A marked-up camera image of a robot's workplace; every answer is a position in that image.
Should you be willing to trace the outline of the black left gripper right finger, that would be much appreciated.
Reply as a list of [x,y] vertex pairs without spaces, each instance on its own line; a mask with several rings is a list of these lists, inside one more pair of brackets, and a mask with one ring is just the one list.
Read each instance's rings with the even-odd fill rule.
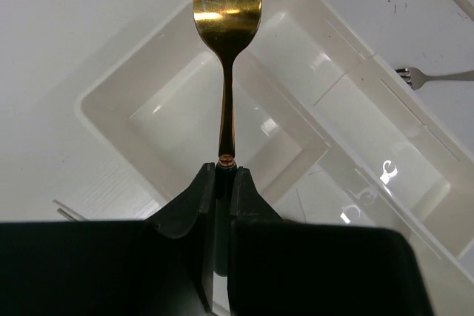
[[230,206],[229,302],[232,315],[284,315],[278,213],[258,193],[248,168],[239,168]]

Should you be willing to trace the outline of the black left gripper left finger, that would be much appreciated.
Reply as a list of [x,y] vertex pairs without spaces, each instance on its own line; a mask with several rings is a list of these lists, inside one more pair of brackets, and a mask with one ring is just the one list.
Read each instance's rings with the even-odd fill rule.
[[146,277],[148,315],[207,315],[212,311],[215,254],[215,164],[147,219],[152,272]]

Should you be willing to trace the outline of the large silver fork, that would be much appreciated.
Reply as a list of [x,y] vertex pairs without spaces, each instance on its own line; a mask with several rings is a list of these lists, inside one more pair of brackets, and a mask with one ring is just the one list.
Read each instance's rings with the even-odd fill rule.
[[446,75],[427,75],[415,67],[399,68],[395,72],[412,90],[418,90],[430,81],[473,81],[474,76],[472,70]]

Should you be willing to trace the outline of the white divided utensil tray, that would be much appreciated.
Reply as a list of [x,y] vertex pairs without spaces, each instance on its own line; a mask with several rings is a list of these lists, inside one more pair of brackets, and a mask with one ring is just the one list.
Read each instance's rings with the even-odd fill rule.
[[[377,189],[315,108],[366,57],[325,1],[264,0],[257,35],[234,64],[236,160],[284,217],[373,224]],[[79,111],[165,203],[217,158],[221,95],[221,65],[186,6]]]

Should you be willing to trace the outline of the white narrow tray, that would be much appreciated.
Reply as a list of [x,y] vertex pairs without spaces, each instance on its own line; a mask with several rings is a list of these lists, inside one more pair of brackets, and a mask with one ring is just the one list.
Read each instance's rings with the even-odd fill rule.
[[456,232],[473,196],[473,159],[402,79],[373,57],[344,73],[326,61],[300,78],[264,76],[272,93],[271,164],[257,184],[284,217],[387,227],[414,249],[437,315],[473,313],[460,264],[473,234]]

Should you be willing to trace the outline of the silver chopstick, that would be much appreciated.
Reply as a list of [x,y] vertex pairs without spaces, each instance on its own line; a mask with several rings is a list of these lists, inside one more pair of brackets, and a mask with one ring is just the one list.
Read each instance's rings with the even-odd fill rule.
[[72,222],[78,221],[77,217],[71,215],[69,212],[63,210],[62,208],[59,208],[56,211],[57,211],[57,213],[59,213],[63,218],[65,218],[68,221],[72,221]]
[[75,221],[75,222],[86,221],[87,220],[83,215],[81,215],[78,212],[76,212],[75,210],[71,209],[66,204],[63,204],[61,201],[53,199],[52,203],[56,207],[56,210],[59,209],[59,208],[62,208],[63,210],[69,212],[71,215],[77,217],[78,221]]

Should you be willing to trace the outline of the gold fork green handle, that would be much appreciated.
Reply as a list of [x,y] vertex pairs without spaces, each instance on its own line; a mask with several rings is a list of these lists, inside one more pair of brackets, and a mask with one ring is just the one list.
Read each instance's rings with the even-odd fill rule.
[[193,0],[193,18],[202,41],[223,69],[221,123],[216,164],[215,273],[228,272],[230,202],[237,172],[233,110],[233,64],[254,39],[262,0]]

